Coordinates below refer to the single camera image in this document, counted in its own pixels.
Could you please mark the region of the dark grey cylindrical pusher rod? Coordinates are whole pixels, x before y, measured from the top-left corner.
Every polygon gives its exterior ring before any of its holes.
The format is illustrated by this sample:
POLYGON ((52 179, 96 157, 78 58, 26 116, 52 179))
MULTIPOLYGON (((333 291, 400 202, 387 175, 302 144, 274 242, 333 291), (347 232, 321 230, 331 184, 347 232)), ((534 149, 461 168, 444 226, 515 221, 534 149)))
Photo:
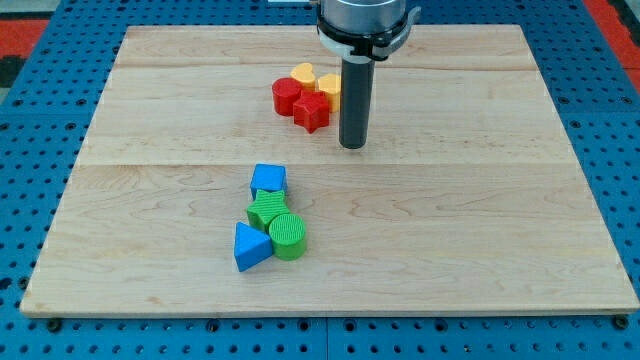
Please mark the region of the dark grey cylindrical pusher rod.
POLYGON ((374 72, 374 61, 342 61, 339 143, 344 148, 359 149, 366 144, 374 72))

